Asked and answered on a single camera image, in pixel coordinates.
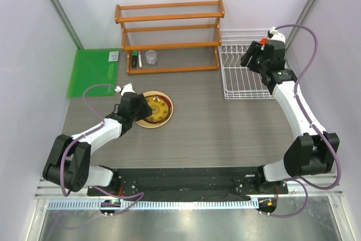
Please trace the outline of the olive yellow patterned plate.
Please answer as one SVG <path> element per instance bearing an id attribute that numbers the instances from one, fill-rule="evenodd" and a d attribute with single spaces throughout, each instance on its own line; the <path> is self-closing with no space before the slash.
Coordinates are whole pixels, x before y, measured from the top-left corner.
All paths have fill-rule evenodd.
<path id="1" fill-rule="evenodd" d="M 170 114 L 170 106 L 165 98 L 158 95 L 150 95 L 146 97 L 146 101 L 152 110 L 152 114 L 144 120 L 148 123 L 163 122 Z"/>

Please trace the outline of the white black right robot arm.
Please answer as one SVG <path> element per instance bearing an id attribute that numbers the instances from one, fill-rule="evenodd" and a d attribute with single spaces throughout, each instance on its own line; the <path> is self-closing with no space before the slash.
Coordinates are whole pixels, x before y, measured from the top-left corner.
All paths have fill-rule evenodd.
<path id="1" fill-rule="evenodd" d="M 284 41 L 252 41 L 240 65 L 261 76 L 262 83 L 282 108 L 294 138 L 281 160 L 258 167 L 256 189 L 267 193 L 276 183 L 289 178 L 329 173 L 339 137 L 328 133 L 306 105 L 296 75 L 285 67 Z"/>

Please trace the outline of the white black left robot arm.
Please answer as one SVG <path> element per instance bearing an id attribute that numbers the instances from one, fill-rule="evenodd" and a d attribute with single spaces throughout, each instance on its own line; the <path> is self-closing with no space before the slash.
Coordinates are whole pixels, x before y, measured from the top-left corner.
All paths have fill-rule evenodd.
<path id="1" fill-rule="evenodd" d="M 83 133 L 56 137 L 43 169 L 43 178 L 59 185 L 64 196 L 83 187 L 99 186 L 107 195 L 119 191 L 114 170 L 91 166 L 91 155 L 108 142 L 123 136 L 133 123 L 152 114 L 143 94 L 125 92 L 114 111 Z"/>

